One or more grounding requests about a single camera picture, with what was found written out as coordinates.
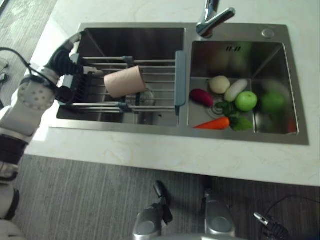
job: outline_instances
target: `marble surface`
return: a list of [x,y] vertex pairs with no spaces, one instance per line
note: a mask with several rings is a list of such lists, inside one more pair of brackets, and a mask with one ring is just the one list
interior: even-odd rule
[[[58,0],[32,57],[47,62],[80,23],[197,22],[204,1]],[[230,23],[287,25],[310,144],[254,143],[48,127],[48,111],[27,154],[255,181],[320,186],[319,0],[223,0]]]

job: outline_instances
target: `beige cup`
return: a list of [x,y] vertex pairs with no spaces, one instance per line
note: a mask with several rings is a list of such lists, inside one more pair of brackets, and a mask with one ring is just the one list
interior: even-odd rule
[[113,98],[137,94],[146,90],[139,66],[117,71],[104,76],[104,85]]

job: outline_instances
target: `white radish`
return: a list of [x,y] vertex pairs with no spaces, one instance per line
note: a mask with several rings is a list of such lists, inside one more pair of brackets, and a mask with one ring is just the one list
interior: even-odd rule
[[240,79],[229,87],[229,89],[224,94],[224,100],[227,102],[233,102],[236,100],[237,96],[246,89],[248,86],[248,81],[246,79]]

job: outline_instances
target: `rack handle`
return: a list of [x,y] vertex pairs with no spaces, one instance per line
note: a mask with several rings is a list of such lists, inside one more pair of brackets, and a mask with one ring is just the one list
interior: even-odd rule
[[184,51],[175,52],[175,84],[174,107],[175,114],[179,116],[180,107],[186,104],[187,89],[187,54]]

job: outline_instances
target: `faucet spout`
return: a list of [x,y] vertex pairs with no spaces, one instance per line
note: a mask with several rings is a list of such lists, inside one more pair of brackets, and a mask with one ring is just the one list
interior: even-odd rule
[[215,27],[224,23],[236,14],[236,10],[233,7],[229,7],[217,14],[218,6],[219,0],[205,0],[202,17],[196,25],[196,32],[201,37],[210,38]]

